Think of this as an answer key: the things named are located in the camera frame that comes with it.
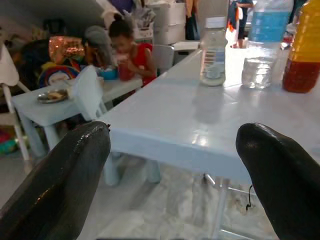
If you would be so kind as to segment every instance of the blue bottle label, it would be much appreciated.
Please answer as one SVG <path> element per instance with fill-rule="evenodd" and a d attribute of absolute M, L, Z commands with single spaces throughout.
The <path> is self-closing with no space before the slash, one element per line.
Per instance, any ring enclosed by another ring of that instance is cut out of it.
<path fill-rule="evenodd" d="M 280 43 L 283 40 L 290 12 L 255 12 L 249 41 Z"/>

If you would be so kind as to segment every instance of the red shirt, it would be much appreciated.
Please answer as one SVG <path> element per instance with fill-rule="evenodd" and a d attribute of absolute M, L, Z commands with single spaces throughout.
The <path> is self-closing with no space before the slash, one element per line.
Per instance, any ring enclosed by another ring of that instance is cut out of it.
<path fill-rule="evenodd" d="M 134 58 L 132 58 L 132 63 L 139 69 L 149 70 L 147 66 L 147 57 L 146 57 L 146 49 L 149 49 L 152 52 L 153 46 L 149 43 L 141 43 L 137 45 L 137 54 Z M 151 83 L 156 78 L 156 73 L 152 77 L 143 77 L 143 86 Z"/>

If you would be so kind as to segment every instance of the bottle label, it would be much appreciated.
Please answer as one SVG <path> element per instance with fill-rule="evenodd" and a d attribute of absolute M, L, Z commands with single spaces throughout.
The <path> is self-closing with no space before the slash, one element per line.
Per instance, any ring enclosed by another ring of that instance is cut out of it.
<path fill-rule="evenodd" d="M 204 54 L 202 74 L 208 79 L 219 79 L 225 73 L 226 49 L 208 48 Z"/>
<path fill-rule="evenodd" d="M 290 12 L 255 12 L 249 41 L 281 43 L 286 31 Z"/>

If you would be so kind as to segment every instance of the clear bottle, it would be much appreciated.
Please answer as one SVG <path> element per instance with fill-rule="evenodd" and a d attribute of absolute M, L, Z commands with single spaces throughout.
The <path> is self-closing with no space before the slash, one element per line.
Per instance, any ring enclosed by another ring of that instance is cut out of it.
<path fill-rule="evenodd" d="M 200 81 L 207 86 L 219 86 L 226 80 L 226 18 L 207 18 L 205 27 L 205 35 L 200 44 Z"/>
<path fill-rule="evenodd" d="M 260 0 L 254 6 L 251 31 L 242 71 L 242 84 L 264 89 L 271 85 L 293 0 Z"/>
<path fill-rule="evenodd" d="M 319 13 L 319 0 L 309 0 L 302 7 L 283 77 L 283 88 L 289 92 L 307 93 L 317 83 L 320 72 Z"/>

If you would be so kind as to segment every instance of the white table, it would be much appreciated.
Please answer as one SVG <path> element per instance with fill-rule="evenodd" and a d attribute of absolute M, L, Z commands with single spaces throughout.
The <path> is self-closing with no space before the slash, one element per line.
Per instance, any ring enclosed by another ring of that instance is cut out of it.
<path fill-rule="evenodd" d="M 140 78 L 135 78 L 127 82 L 120 80 L 104 81 L 103 102 L 108 103 L 126 93 L 140 89 L 142 84 Z M 53 104 L 41 104 L 37 101 L 37 96 L 50 90 L 66 87 L 68 87 L 68 85 L 61 83 L 59 85 L 47 86 L 17 95 L 12 98 L 12 102 L 21 118 L 21 123 L 28 136 L 32 151 L 38 157 L 45 155 L 46 151 L 32 122 L 35 122 L 44 128 L 49 147 L 52 149 L 60 140 L 54 124 L 80 114 L 80 111 L 72 99 Z"/>
<path fill-rule="evenodd" d="M 309 94 L 282 90 L 279 59 L 275 85 L 241 87 L 244 49 L 226 53 L 224 87 L 199 83 L 201 53 L 195 52 L 106 113 L 112 151 L 128 153 L 240 183 L 250 176 L 236 151 L 238 128 L 265 124 L 292 137 L 320 160 L 320 85 Z M 221 189 L 215 235 L 220 229 L 229 181 Z"/>
<path fill-rule="evenodd" d="M 172 44 L 172 47 L 174 48 L 174 64 L 181 62 L 187 57 L 185 52 L 190 54 L 199 49 L 199 45 L 199 41 L 179 41 L 175 44 Z"/>

